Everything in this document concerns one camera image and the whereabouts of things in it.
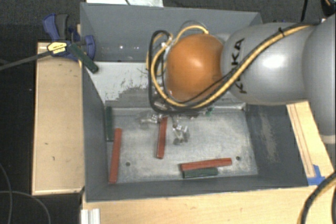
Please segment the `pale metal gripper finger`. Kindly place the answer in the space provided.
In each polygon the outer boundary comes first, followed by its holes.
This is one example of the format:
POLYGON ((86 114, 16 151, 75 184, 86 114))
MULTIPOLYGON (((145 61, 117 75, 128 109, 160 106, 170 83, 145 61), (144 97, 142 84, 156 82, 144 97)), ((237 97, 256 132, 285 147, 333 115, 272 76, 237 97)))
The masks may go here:
POLYGON ((175 136, 173 144, 181 145, 190 139, 190 132, 187 125, 182 125, 176 117, 172 117, 172 128, 175 136))
POLYGON ((161 121, 160 114, 147 114, 145 116, 140 117, 140 124, 158 124, 161 121))

